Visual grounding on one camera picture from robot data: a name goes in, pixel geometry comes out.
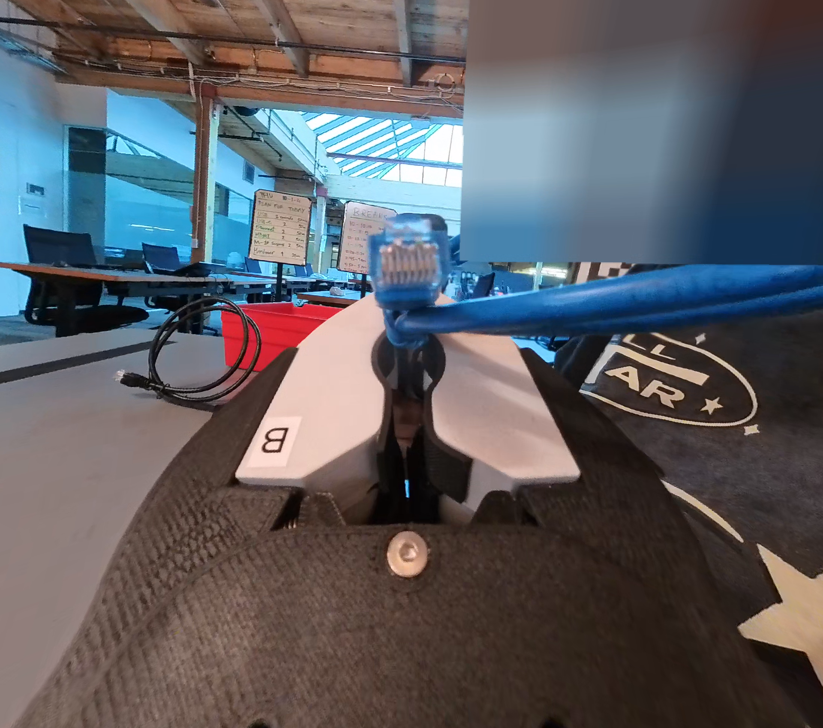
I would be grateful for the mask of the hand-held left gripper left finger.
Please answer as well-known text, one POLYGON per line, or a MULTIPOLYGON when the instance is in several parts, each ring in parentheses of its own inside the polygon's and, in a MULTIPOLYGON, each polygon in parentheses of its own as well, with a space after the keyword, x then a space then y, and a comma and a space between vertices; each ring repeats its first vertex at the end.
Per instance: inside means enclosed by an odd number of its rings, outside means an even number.
POLYGON ((390 401, 375 371, 384 313, 370 294, 298 346, 235 472, 245 485, 367 494, 390 401))

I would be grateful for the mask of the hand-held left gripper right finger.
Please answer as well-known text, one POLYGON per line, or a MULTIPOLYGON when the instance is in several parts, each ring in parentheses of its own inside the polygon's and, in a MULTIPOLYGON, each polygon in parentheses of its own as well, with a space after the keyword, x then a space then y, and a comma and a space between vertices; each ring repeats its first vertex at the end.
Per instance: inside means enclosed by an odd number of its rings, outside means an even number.
POLYGON ((468 458, 468 483, 451 513, 474 513, 494 491, 560 485, 578 466, 519 346, 507 336, 437 335, 443 373, 430 391, 430 430, 448 454, 468 458))

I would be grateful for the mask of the red plastic bin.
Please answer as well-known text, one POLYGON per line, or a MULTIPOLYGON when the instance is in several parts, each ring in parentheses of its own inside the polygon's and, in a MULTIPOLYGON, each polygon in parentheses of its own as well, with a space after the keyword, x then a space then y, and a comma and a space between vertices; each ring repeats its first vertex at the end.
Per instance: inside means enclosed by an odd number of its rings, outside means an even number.
MULTIPOLYGON (((262 350, 253 366, 261 372, 284 350, 296 347, 310 333, 320 327, 341 309, 333 306, 293 303, 239 304, 238 309, 257 326, 262 339, 262 350)), ((249 342, 243 344, 243 324, 236 312, 221 312, 221 331, 224 341, 225 365, 230 367, 239 356, 239 369, 249 368, 258 348, 254 330, 249 328, 249 342)))

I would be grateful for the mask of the white fiducial marker card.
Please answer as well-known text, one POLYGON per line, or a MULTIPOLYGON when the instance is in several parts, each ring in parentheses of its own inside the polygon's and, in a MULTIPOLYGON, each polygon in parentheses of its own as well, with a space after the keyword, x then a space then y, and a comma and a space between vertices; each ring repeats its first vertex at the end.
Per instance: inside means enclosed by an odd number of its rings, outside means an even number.
POLYGON ((633 263, 625 262, 591 262, 582 261, 574 264, 571 284, 584 284, 591 281, 614 279, 626 275, 633 263))

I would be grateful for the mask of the person's black printed shirt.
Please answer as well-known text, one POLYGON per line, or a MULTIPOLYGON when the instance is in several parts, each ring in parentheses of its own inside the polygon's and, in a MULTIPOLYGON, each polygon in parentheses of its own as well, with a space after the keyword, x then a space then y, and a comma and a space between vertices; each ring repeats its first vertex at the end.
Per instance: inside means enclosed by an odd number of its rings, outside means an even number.
POLYGON ((821 683, 821 311, 573 339, 555 367, 662 470, 742 636, 821 683))

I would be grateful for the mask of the black office chair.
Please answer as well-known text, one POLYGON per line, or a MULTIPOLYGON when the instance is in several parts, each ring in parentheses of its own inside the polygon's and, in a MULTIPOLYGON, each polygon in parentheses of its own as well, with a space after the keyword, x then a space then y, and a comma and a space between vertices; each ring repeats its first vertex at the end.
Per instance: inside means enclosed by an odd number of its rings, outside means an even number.
MULTIPOLYGON (((30 263, 53 268, 96 270, 97 258, 87 233, 42 229, 23 225, 30 263)), ((101 281, 73 281, 70 278, 32 278, 24 317, 32 325, 54 327, 57 337, 79 333, 106 332, 144 322, 145 309, 101 302, 101 281)))
POLYGON ((175 246, 161 246, 153 243, 141 244, 144 265, 147 272, 161 275, 174 275, 187 266, 180 259, 175 246))

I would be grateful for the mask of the wooden office desk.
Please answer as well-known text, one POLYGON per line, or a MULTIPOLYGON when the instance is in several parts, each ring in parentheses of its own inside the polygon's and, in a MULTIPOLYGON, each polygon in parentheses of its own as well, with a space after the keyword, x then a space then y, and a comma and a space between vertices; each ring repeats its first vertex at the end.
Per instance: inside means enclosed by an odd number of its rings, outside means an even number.
POLYGON ((83 269, 56 267, 30 262, 1 263, 3 270, 12 270, 54 289, 56 299, 55 334, 58 338, 81 333, 78 327, 78 297, 83 288, 100 283, 110 295, 125 299, 150 299, 156 296, 185 298, 197 301, 207 295, 234 294, 248 288, 263 288, 275 284, 271 276, 216 273, 205 277, 158 275, 132 270, 83 269))

